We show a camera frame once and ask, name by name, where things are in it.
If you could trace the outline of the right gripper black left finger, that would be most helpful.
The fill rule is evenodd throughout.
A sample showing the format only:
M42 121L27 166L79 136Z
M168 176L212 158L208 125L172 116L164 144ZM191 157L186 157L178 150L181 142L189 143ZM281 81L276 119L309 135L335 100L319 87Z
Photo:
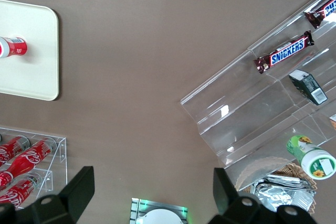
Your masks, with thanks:
M77 223L94 193L94 168L84 166L56 195L44 195L21 210L1 204L1 223Z

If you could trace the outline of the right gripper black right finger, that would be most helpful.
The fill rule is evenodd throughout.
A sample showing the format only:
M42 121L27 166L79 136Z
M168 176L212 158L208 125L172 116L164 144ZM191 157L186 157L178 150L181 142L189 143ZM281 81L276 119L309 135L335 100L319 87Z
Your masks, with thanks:
M316 223L298 206L284 205L273 212L252 194L239 194L223 168L214 168L213 196L218 214L209 223Z

